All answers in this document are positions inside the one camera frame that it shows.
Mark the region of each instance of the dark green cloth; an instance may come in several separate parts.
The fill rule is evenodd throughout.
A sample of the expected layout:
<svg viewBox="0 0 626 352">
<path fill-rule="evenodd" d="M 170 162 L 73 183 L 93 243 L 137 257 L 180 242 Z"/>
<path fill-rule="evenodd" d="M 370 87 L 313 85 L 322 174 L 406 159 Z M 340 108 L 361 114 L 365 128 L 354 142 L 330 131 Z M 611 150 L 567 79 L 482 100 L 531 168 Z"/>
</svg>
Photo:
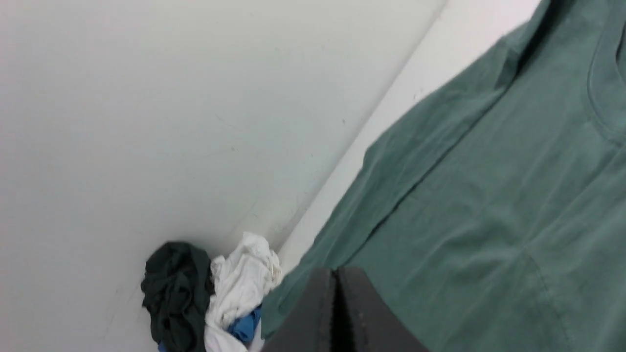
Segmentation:
<svg viewBox="0 0 626 352">
<path fill-rule="evenodd" d="M 626 349 L 626 0 L 542 1 L 407 112 L 263 303 L 364 268 L 432 352 Z"/>
<path fill-rule="evenodd" d="M 141 282 L 152 339 L 167 352 L 205 352 L 204 315 L 214 293 L 210 259 L 184 242 L 167 242 L 146 261 Z"/>
</svg>

